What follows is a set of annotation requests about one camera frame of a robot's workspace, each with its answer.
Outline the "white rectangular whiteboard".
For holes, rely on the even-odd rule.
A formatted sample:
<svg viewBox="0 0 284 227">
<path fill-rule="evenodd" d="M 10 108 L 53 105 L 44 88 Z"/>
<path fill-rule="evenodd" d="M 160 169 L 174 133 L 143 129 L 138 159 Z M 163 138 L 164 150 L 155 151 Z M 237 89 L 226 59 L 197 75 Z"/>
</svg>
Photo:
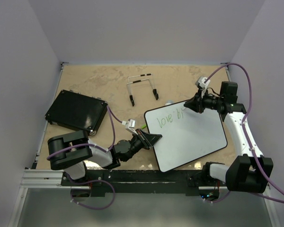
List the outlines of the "white rectangular whiteboard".
<svg viewBox="0 0 284 227">
<path fill-rule="evenodd" d="M 207 156 L 228 144 L 215 110 L 196 113 L 178 102 L 148 110 L 144 119 L 149 133 L 162 135 L 153 147 L 161 172 Z"/>
</svg>

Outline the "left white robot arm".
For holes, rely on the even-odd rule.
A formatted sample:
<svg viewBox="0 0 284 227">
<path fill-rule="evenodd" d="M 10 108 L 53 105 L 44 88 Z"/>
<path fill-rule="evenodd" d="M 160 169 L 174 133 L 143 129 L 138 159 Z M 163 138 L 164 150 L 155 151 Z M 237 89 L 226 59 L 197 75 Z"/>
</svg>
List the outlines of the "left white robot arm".
<svg viewBox="0 0 284 227">
<path fill-rule="evenodd" d="M 93 143 L 85 131 L 76 131 L 50 138 L 47 160 L 52 170 L 63 170 L 77 185 L 85 185 L 89 177 L 84 161 L 91 161 L 103 169 L 114 169 L 141 149 L 153 148 L 162 137 L 137 129 L 131 140 L 120 140 L 111 148 L 104 148 Z"/>
</svg>

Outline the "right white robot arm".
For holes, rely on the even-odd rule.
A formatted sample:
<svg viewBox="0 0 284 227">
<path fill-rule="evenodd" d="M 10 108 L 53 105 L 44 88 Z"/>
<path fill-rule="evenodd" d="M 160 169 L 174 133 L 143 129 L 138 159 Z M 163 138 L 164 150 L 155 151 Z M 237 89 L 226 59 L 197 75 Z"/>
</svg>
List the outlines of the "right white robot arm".
<svg viewBox="0 0 284 227">
<path fill-rule="evenodd" d="M 222 181 L 229 191 L 263 193 L 268 183 L 263 175 L 270 176 L 274 164 L 271 158 L 264 157 L 253 139 L 244 104 L 237 102 L 238 85 L 223 81 L 219 94 L 210 94 L 209 83 L 206 77 L 200 77 L 195 83 L 198 91 L 184 107 L 200 114 L 205 109 L 216 110 L 231 134 L 237 157 L 230 166 L 207 162 L 199 179 L 208 186 Z"/>
</svg>

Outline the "black flat case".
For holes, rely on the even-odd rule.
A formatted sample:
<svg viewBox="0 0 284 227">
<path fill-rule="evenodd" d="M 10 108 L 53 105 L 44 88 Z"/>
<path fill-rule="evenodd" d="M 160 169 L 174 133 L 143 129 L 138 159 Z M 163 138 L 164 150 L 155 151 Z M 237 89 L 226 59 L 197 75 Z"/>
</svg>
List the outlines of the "black flat case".
<svg viewBox="0 0 284 227">
<path fill-rule="evenodd" d="M 108 103 L 100 98 L 61 90 L 46 112 L 45 119 L 50 124 L 86 131 L 94 136 L 107 113 L 107 106 Z"/>
</svg>

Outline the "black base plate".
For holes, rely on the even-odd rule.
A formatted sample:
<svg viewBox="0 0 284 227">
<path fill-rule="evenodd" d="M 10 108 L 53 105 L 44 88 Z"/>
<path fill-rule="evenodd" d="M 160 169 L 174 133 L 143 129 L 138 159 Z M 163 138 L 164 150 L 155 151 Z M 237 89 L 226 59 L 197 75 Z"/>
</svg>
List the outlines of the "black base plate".
<svg viewBox="0 0 284 227">
<path fill-rule="evenodd" d="M 226 189 L 226 184 L 217 180 L 201 179 L 200 170 L 87 170 L 86 177 L 72 183 L 62 174 L 61 185 L 91 189 L 91 196 L 104 196 L 112 192 L 109 182 L 116 193 L 164 193 L 199 196 Z"/>
</svg>

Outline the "aluminium frame rail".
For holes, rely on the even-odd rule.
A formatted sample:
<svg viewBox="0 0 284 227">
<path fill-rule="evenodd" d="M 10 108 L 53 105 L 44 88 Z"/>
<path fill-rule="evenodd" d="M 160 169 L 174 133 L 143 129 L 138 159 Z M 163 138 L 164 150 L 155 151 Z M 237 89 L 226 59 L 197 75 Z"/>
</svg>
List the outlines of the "aluminium frame rail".
<svg viewBox="0 0 284 227">
<path fill-rule="evenodd" d="M 25 169 L 8 227 L 17 227 L 28 189 L 60 188 L 63 171 Z"/>
</svg>

